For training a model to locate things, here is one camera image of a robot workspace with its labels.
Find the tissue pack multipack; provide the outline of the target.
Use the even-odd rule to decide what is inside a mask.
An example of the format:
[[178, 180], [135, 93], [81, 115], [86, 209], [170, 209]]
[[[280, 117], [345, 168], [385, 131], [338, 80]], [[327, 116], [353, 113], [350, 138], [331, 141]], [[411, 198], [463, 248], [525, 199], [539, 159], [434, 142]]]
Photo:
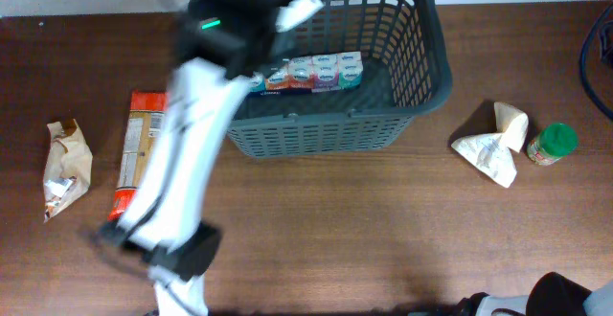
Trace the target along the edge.
[[274, 69], [265, 78], [251, 79], [249, 95], [312, 94], [353, 89], [361, 84], [364, 65], [360, 52], [301, 56]]

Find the orange spaghetti packet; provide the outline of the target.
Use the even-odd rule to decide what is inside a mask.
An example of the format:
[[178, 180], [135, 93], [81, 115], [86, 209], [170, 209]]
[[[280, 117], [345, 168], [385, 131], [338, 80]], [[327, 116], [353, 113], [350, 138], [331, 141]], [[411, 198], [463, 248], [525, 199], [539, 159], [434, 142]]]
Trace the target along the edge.
[[108, 221], [117, 220], [137, 192], [161, 132], [166, 106], [167, 95], [164, 92], [131, 93], [121, 168]]

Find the brown paper bag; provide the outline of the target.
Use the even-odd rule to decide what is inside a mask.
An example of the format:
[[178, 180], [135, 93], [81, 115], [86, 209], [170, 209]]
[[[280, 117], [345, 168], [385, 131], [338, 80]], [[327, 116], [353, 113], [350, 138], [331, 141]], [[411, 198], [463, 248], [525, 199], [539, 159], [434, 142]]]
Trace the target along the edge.
[[43, 174], [44, 222], [82, 197], [91, 184], [92, 152], [76, 120], [47, 124], [50, 147]]

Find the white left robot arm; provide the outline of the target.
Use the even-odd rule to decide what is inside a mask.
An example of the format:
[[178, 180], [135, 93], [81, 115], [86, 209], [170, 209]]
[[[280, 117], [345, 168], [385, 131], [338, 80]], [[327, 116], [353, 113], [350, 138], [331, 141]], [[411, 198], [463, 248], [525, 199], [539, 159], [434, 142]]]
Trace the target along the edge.
[[221, 232], [202, 219], [208, 180], [255, 77], [298, 55], [292, 31], [322, 0], [190, 0], [176, 17], [167, 107], [144, 178], [98, 235], [142, 253], [159, 315], [204, 315]]

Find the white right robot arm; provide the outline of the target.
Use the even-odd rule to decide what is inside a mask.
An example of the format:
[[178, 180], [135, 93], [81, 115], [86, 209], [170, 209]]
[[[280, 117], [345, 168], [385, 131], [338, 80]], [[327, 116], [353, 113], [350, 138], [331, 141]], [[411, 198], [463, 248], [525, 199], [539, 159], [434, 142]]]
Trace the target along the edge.
[[481, 292], [462, 299], [457, 316], [612, 316], [612, 282], [590, 290], [557, 272], [540, 278], [531, 293], [496, 297]]

